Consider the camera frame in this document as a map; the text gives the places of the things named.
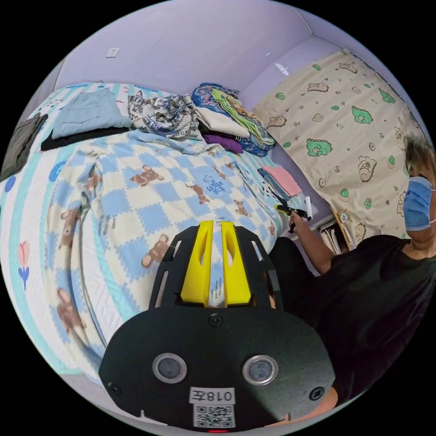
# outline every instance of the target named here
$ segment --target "black t-shirt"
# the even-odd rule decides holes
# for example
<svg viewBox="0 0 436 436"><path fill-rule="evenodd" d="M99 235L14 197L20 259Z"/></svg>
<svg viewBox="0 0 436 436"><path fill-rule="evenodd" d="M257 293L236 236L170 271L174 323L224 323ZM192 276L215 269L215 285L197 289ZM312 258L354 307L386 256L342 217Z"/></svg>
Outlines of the black t-shirt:
<svg viewBox="0 0 436 436"><path fill-rule="evenodd" d="M379 235L332 260L298 316L329 352L343 403L369 388L409 342L436 287L436 257L414 260L408 240Z"/></svg>

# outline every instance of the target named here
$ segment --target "bedspread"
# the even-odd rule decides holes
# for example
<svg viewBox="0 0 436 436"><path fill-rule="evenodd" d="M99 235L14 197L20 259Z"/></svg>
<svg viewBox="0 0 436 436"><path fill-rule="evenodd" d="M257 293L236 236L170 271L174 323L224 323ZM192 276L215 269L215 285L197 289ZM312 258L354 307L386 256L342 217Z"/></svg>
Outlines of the bedspread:
<svg viewBox="0 0 436 436"><path fill-rule="evenodd" d="M128 312L120 314L124 320L148 309L157 266L187 227L215 223L209 304L221 306L221 221L255 232L267 252L286 225L221 146L197 143L196 153L188 153L192 145L183 150L181 144L140 131L86 141L56 180L44 236L45 291L64 346L95 379L109 338L83 274L82 222L88 214L114 278L112 297L123 300L117 310ZM206 187L196 175L202 171L209 174ZM227 191L220 193L223 187Z"/></svg>

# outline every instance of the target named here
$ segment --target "surgical mask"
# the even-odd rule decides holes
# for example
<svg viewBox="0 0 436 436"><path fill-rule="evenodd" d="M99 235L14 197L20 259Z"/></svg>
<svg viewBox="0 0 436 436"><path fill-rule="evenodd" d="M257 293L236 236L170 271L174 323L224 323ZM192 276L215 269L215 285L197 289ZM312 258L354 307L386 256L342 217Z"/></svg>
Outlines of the surgical mask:
<svg viewBox="0 0 436 436"><path fill-rule="evenodd" d="M430 221L431 183L424 177L410 177L409 188L404 198L404 220L406 230L419 232L430 227L436 219Z"/></svg>

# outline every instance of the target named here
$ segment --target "hand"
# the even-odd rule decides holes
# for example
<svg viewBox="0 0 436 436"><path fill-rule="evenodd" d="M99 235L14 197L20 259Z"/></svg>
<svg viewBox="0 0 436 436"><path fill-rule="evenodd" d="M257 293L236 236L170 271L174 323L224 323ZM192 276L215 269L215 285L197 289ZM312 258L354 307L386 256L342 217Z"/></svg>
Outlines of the hand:
<svg viewBox="0 0 436 436"><path fill-rule="evenodd" d="M298 236L300 231L307 227L307 223L303 220L303 218L298 215L297 212L292 211L291 217L289 219L289 227L291 227L293 224L295 224L294 227L294 233Z"/></svg>

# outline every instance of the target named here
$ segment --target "gray hair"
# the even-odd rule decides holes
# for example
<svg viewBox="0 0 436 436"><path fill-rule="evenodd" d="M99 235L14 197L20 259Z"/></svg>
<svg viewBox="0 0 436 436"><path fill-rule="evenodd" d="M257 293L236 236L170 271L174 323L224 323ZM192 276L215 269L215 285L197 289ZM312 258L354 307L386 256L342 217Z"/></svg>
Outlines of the gray hair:
<svg viewBox="0 0 436 436"><path fill-rule="evenodd" d="M410 133L404 137L404 143L406 168L409 170L413 163L423 164L436 176L436 153L429 141L424 136Z"/></svg>

